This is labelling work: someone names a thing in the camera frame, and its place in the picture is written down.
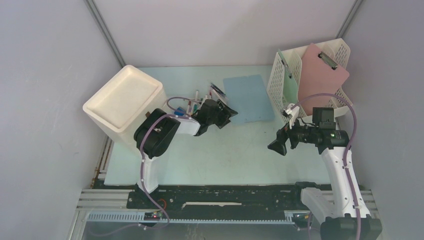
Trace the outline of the blue clipboard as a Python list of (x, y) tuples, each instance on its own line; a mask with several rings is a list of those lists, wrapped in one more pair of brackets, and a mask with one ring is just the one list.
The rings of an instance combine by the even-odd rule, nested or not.
[(231, 118), (235, 125), (252, 122), (269, 122), (275, 119), (273, 107), (261, 75), (223, 79), (228, 106), (238, 114)]

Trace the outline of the green clipboard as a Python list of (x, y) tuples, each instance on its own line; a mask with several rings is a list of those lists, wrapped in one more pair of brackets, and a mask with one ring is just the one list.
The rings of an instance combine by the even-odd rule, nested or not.
[(288, 104), (296, 104), (298, 102), (297, 82), (282, 51), (278, 49), (277, 53), (281, 58), (281, 63), (284, 67), (283, 96), (286, 101), (284, 105), (287, 106)]

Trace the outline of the pink clipboard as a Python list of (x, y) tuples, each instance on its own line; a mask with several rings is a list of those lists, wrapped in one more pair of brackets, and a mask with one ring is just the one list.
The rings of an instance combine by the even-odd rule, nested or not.
[(297, 98), (299, 101), (315, 94), (336, 94), (350, 76), (316, 44), (311, 43), (301, 58), (302, 67)]

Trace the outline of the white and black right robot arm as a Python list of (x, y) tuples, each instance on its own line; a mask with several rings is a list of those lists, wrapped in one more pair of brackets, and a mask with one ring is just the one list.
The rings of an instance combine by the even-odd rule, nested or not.
[(334, 109), (313, 108), (311, 124), (301, 123), (299, 111), (293, 103), (283, 111), (289, 121), (267, 147), (285, 156), (286, 141), (291, 149), (299, 143), (313, 144), (328, 172), (333, 203), (320, 189), (306, 187), (291, 194), (291, 204), (297, 209), (308, 207), (320, 224), (323, 240), (376, 240), (382, 233), (382, 223), (371, 216), (365, 204), (353, 169), (349, 135), (336, 129)]

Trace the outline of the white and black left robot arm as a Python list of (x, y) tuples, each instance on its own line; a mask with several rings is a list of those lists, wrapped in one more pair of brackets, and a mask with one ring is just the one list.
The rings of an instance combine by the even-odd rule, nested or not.
[(154, 190), (159, 186), (161, 168), (156, 161), (168, 150), (175, 135), (201, 136), (211, 125), (222, 129), (238, 114), (223, 101), (213, 99), (204, 100), (193, 114), (171, 114), (161, 108), (149, 113), (133, 135), (141, 154), (137, 185), (142, 192), (138, 201), (145, 208), (156, 206), (158, 194)]

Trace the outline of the white chalk stick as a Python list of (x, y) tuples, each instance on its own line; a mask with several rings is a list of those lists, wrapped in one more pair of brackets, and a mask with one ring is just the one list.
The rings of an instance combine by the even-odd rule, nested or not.
[(227, 99), (224, 96), (220, 95), (216, 90), (212, 89), (211, 92), (222, 103), (224, 103), (225, 105), (228, 104)]

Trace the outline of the white marker teal tip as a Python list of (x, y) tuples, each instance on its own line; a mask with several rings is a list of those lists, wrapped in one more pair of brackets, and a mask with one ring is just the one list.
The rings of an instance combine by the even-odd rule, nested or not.
[(199, 91), (198, 90), (195, 91), (194, 103), (195, 104), (199, 103)]

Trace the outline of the white marker brown cap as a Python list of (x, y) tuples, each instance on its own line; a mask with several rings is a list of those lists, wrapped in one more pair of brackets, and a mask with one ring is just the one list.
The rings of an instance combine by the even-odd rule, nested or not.
[(189, 100), (189, 101), (188, 101), (188, 105), (187, 105), (187, 109), (186, 109), (186, 114), (187, 114), (188, 116), (190, 116), (190, 115), (191, 115), (191, 108), (192, 108), (192, 101), (191, 101), (191, 100)]

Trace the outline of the blue eraser left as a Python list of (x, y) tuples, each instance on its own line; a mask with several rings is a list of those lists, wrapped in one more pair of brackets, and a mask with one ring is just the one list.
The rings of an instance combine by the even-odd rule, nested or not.
[(177, 116), (185, 116), (186, 115), (186, 110), (182, 107), (178, 107), (175, 111), (174, 114)]

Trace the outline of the white drawer cabinet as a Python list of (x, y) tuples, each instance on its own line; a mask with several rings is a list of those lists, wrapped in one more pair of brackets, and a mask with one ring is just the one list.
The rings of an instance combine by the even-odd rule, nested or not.
[(115, 143), (138, 154), (134, 134), (146, 114), (167, 100), (163, 84), (132, 65), (126, 65), (83, 104), (83, 111)]

